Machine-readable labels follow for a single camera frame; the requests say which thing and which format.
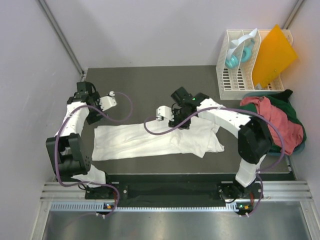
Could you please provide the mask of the aluminium corner post right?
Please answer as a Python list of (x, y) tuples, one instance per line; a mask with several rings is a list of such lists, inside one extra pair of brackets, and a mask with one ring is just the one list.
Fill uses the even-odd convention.
[(306, 0), (295, 1), (292, 9), (290, 10), (287, 18), (285, 19), (281, 27), (283, 30), (288, 30), (292, 26), (293, 22), (295, 21), (296, 17), (298, 16), (299, 12), (301, 11), (306, 2)]

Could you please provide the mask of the aluminium corner post left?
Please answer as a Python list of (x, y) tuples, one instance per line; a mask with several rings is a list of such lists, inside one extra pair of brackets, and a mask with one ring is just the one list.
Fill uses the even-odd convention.
[(65, 37), (61, 27), (59, 26), (59, 23), (57, 22), (54, 14), (52, 13), (48, 3), (45, 0), (36, 0), (35, 1), (44, 16), (46, 17), (47, 21), (49, 22), (50, 26), (52, 27), (55, 35), (57, 36), (60, 44), (62, 45), (64, 51), (70, 58), (72, 64), (76, 68), (77, 72), (80, 74), (81, 77), (85, 75), (85, 70), (82, 68), (80, 62), (78, 61), (74, 51), (72, 50), (67, 38)]

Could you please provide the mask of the white printed t shirt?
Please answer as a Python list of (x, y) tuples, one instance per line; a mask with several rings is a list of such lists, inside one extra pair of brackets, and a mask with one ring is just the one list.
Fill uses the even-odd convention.
[(225, 147), (219, 142), (219, 126), (193, 117), (189, 129), (176, 129), (162, 135), (147, 131), (168, 130), (168, 120), (149, 121), (146, 125), (128, 124), (98, 126), (94, 130), (93, 161), (118, 160), (170, 154), (193, 154), (203, 158), (205, 153), (220, 153)]

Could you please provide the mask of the aluminium corner post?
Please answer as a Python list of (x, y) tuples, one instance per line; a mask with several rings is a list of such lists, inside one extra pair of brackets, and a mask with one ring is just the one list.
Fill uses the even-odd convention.
[(301, 11), (306, 2), (306, 0), (295, 1), (292, 9), (290, 10), (287, 18), (285, 19), (281, 27), (283, 30), (288, 30), (292, 26), (293, 22), (295, 21), (296, 17), (298, 16), (299, 12)]
[(59, 26), (59, 23), (57, 22), (54, 14), (52, 13), (48, 3), (45, 0), (36, 0), (35, 1), (44, 16), (46, 17), (47, 21), (49, 22), (50, 26), (52, 27), (55, 35), (57, 36), (60, 44), (62, 45), (64, 51), (70, 58), (72, 64), (76, 68), (77, 72), (80, 74), (81, 77), (85, 75), (85, 70), (82, 68), (80, 62), (78, 61), (74, 51), (72, 50), (67, 38), (65, 37), (61, 27)]

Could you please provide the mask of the orange plastic folder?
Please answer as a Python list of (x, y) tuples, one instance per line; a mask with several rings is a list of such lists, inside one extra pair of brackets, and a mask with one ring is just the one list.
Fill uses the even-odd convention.
[(276, 24), (260, 43), (252, 71), (253, 86), (256, 89), (266, 88), (297, 59), (298, 54)]

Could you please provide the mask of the white plastic file organizer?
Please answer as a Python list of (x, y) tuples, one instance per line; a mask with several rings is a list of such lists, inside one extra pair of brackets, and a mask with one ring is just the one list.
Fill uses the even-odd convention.
[(251, 56), (246, 62), (238, 62), (234, 68), (225, 64), (227, 53), (232, 40), (248, 35), (251, 29), (227, 29), (225, 31), (222, 47), (216, 64), (219, 97), (221, 100), (242, 100), (246, 95), (258, 95), (265, 92), (270, 94), (284, 91), (281, 76), (278, 75), (265, 88), (256, 88), (252, 80), (252, 73), (262, 40), (270, 32), (269, 29), (259, 29), (254, 38)]

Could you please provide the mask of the teal white headphones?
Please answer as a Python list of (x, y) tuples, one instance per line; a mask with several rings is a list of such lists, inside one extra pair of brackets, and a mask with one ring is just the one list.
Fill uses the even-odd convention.
[(240, 63), (247, 62), (253, 52), (253, 48), (256, 44), (256, 35), (258, 29), (255, 28), (247, 34), (243, 34), (237, 39), (233, 39), (229, 42), (228, 51), (225, 58), (225, 66), (229, 69), (234, 69), (240, 65)]

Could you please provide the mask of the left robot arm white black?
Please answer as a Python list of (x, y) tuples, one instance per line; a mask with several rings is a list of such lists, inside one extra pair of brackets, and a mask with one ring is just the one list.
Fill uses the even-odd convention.
[(62, 186), (66, 181), (79, 182), (86, 192), (97, 192), (102, 198), (109, 198), (114, 191), (107, 182), (104, 171), (92, 164), (81, 138), (85, 123), (91, 125), (102, 119), (100, 94), (91, 82), (78, 82), (77, 90), (67, 100), (66, 115), (58, 132), (47, 138), (45, 146), (56, 178)]

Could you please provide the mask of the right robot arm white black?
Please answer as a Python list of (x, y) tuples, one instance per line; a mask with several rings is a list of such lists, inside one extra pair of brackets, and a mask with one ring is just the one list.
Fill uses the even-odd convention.
[(179, 108), (171, 110), (173, 118), (169, 121), (169, 127), (176, 127), (196, 113), (197, 117), (213, 122), (237, 138), (237, 150), (241, 157), (239, 169), (232, 185), (223, 188), (221, 193), (224, 198), (232, 200), (249, 195), (257, 170), (273, 145), (268, 124), (257, 116), (226, 110), (204, 93), (193, 96), (184, 87), (174, 91), (171, 98)]

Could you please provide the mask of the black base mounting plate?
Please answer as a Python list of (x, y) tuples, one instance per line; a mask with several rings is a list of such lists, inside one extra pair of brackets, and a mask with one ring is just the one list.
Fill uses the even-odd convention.
[(248, 195), (237, 199), (223, 197), (222, 189), (230, 187), (234, 179), (230, 173), (116, 174), (107, 178), (120, 194), (120, 206), (204, 205), (227, 200), (255, 200), (262, 195), (261, 185), (255, 181)]

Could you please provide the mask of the aluminium frame rail front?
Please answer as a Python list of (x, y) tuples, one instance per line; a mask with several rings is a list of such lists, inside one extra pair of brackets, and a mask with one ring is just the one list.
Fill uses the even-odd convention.
[(77, 186), (63, 187), (57, 182), (48, 182), (44, 185), (40, 200), (42, 201), (103, 201), (114, 200), (116, 193), (121, 201), (131, 199), (174, 197), (190, 198), (202, 197), (207, 200), (242, 201), (253, 197), (255, 200), (262, 197), (264, 200), (275, 201), (309, 201), (312, 194), (305, 181), (264, 181), (256, 182), (246, 192), (241, 193), (230, 181), (213, 182), (134, 182), (118, 183), (117, 190), (109, 187), (97, 187), (93, 190), (80, 189)]

